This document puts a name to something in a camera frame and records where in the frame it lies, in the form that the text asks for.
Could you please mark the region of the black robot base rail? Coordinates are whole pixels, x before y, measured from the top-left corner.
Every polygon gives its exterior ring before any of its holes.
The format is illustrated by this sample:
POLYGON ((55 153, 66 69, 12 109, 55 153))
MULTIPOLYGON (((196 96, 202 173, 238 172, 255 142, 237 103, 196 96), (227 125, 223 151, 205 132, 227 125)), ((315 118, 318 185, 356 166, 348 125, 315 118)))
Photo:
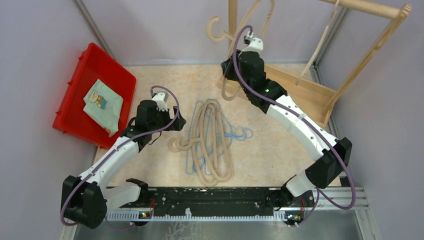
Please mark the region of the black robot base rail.
POLYGON ((314 204, 310 190, 294 197, 280 187, 150 187, 124 207, 147 208, 155 217, 271 217, 314 204))

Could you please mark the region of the beige plastic hanger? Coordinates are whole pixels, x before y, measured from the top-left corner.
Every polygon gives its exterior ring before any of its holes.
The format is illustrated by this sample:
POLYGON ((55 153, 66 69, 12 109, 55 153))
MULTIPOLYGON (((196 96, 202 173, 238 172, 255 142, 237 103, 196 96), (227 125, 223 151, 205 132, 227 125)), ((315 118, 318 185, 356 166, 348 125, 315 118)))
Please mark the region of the beige plastic hanger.
POLYGON ((320 37, 320 40, 319 40, 319 42, 318 42, 318 44, 317 44, 317 46, 316 46, 316 48, 315 48, 312 56, 310 57, 310 59, 307 62, 306 66, 304 67, 304 69, 302 70, 302 72, 299 75, 298 79, 296 80, 296 82, 295 82, 295 85, 296 86, 298 86, 302 82, 302 80, 304 79, 304 76, 305 76, 307 70, 310 69, 310 67, 311 67, 312 63, 314 62, 314 60, 316 59, 318 53, 321 51, 321 48, 322 48, 322 46, 324 44, 324 41, 326 40, 327 35, 329 33, 329 30, 331 28, 331 25, 332 25, 332 23, 333 23, 333 21, 335 19, 335 14, 336 14, 337 8, 339 7, 339 3, 340 3, 340 0, 336 0, 335 1, 334 7, 333 7, 332 12, 330 14, 330 18, 329 18, 329 20, 328 20, 328 22, 327 22, 327 24, 326 24, 326 26, 324 28, 324 31, 323 31, 323 33, 322 33, 322 35, 320 37))
MULTIPOLYGON (((206 33, 207 33, 207 36, 211 40, 213 40, 215 42, 220 42, 224 39, 228 39, 228 42, 229 42, 228 57, 230 57, 230 55, 233 53, 234 46, 237 46, 237 44, 235 43, 236 35, 241 31, 241 28, 248 22, 248 20, 251 18, 252 14, 256 10, 256 8, 261 4, 262 1, 263 0, 256 0, 254 2, 254 4, 251 6, 251 8, 248 10, 248 12, 243 17, 238 28, 236 28, 237 27, 237 20, 238 20, 238 1, 237 0, 228 0, 228 31, 229 32, 223 31, 219 36, 214 35, 212 33, 212 26, 220 18, 218 16, 213 16, 207 22, 206 33)), ((275 0, 270 0, 269 11, 266 15, 266 20, 265 20, 263 27, 261 29, 261 32, 259 34, 260 37, 264 36, 264 34, 265 34, 265 32, 268 28, 272 14, 274 12, 275 4, 276 4, 275 0)), ((226 87, 227 87, 228 80, 227 80, 226 77, 224 77, 224 75, 221 77, 220 80, 222 81, 222 85, 221 85, 221 96, 222 96, 222 98, 226 101, 234 100, 239 95, 239 92, 241 91, 241 87, 239 86, 234 91, 234 93, 232 95, 227 95, 226 87)))
POLYGON ((188 151, 191 154, 193 172, 205 187, 227 182, 234 175, 223 113, 215 99, 207 100, 194 113, 187 140, 172 137, 168 148, 173 153, 188 151))
POLYGON ((193 133, 199 138, 198 147, 204 162, 199 163, 194 151, 193 163, 198 179, 207 187, 229 181, 235 174, 235 167, 229 150, 230 141, 225 137, 221 105, 215 99, 208 99, 199 107, 195 120, 193 133))

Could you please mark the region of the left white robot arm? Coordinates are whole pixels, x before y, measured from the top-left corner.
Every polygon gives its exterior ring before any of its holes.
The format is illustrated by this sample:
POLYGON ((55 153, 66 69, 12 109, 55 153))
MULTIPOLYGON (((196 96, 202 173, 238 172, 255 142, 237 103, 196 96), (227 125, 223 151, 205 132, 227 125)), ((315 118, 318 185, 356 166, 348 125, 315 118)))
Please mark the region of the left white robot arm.
POLYGON ((60 221, 64 226, 83 225, 97 228, 110 211, 134 203, 144 207, 149 203, 148 184, 129 179, 120 186, 109 188, 112 178, 161 132, 181 131, 186 124, 180 103, 172 109, 158 94, 142 100, 112 147, 94 165, 78 176, 69 175, 62 183, 60 221))

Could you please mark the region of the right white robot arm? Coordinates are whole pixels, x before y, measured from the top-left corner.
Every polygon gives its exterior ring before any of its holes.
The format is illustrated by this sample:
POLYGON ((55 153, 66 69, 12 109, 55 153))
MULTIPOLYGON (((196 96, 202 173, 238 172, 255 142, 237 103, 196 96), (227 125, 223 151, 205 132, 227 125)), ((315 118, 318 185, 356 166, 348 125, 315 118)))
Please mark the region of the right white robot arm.
POLYGON ((235 56, 236 60, 229 57, 220 64, 223 76, 238 82, 251 104, 282 124, 314 160, 282 186, 283 203, 295 206, 302 194, 325 189, 347 170, 352 142, 331 135, 302 111, 282 85, 267 77, 259 53, 237 50, 235 56))

